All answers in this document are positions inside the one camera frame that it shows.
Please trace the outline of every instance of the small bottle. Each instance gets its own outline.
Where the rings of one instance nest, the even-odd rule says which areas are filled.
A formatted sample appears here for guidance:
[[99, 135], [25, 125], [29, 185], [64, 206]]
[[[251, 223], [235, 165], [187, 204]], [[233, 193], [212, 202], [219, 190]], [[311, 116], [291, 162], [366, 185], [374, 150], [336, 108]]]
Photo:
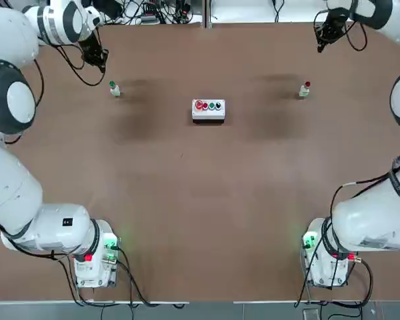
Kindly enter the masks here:
[[114, 83], [114, 81], [109, 82], [109, 86], [111, 87], [110, 92], [114, 97], [120, 97], [120, 88], [118, 85]]
[[301, 87], [301, 90], [299, 90], [299, 97], [300, 98], [306, 98], [306, 96], [309, 95], [309, 86], [310, 86], [310, 82], [307, 81], [306, 83], [304, 83]]

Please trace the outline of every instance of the connector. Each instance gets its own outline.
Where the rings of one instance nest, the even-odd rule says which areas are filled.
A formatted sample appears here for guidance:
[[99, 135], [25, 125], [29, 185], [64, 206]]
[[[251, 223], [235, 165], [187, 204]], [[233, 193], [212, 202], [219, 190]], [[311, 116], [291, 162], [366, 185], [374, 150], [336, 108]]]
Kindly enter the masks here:
[[354, 262], [354, 263], [361, 263], [361, 258], [357, 257], [354, 253], [350, 253], [348, 255], [348, 260]]

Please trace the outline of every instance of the sticker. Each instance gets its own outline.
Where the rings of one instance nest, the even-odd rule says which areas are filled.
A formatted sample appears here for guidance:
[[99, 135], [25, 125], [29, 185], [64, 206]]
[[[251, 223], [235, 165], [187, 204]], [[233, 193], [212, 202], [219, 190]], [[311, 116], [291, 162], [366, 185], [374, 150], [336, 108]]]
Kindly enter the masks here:
[[73, 225], [73, 218], [64, 218], [62, 219], [62, 226], [63, 227], [70, 227]]

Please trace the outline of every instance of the red button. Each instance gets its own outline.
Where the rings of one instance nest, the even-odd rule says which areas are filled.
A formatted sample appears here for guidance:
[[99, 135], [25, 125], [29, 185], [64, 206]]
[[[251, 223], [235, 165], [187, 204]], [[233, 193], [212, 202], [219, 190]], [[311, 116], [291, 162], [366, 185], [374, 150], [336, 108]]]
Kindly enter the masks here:
[[195, 102], [195, 107], [200, 110], [201, 108], [203, 108], [203, 102], [201, 100], [197, 100]]

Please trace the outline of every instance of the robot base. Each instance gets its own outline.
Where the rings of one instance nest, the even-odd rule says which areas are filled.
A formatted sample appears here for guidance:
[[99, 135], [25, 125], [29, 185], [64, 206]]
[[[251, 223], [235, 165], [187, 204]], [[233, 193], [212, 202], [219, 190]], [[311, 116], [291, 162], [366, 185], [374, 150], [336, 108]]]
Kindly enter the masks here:
[[[307, 232], [302, 238], [302, 257], [303, 268], [308, 270], [308, 266], [313, 258], [314, 250], [321, 239], [321, 226], [324, 218], [314, 219]], [[332, 257], [326, 251], [324, 245], [320, 243], [317, 249], [316, 256], [311, 265], [311, 270], [308, 275], [308, 284], [315, 287], [340, 287], [346, 283], [348, 259], [339, 260], [336, 265], [336, 258]]]
[[99, 244], [93, 255], [85, 261], [74, 259], [77, 286], [81, 288], [115, 287], [117, 283], [118, 250], [120, 239], [113, 233], [111, 226], [104, 220], [96, 220], [99, 226]]

